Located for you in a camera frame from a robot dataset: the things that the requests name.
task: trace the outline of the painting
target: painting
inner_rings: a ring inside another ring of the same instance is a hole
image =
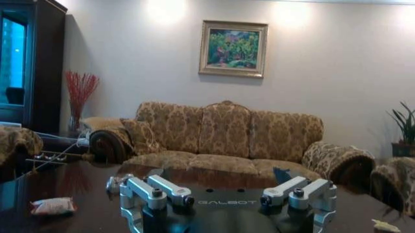
[[[263,78],[269,25],[204,21],[200,74]]]

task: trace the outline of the vase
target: vase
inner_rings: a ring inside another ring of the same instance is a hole
[[[403,143],[393,143],[394,157],[415,157],[415,146]]]
[[[75,132],[75,133],[80,132],[79,119],[80,119],[80,116],[71,114],[70,122],[68,122],[68,131],[70,132]]]

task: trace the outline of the sofa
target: sofa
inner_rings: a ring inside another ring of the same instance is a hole
[[[371,172],[371,194],[415,217],[415,158],[391,158]]]
[[[373,155],[323,142],[314,115],[255,111],[231,101],[206,107],[143,102],[135,119],[104,122],[92,127],[91,149],[112,163],[226,172],[226,179],[257,176],[269,183],[278,167],[311,180],[370,183]]]

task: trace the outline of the white wall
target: white wall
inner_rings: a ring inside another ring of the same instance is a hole
[[[322,117],[325,140],[391,155],[386,110],[415,107],[415,6],[253,0],[60,0],[70,8],[66,70],[100,86],[84,117],[134,117],[160,100]],[[202,21],[270,24],[266,78],[198,75]],[[63,89],[62,128],[70,117]]]

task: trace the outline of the framed painting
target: framed painting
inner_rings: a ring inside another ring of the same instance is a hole
[[[203,21],[199,74],[263,78],[269,25]]]

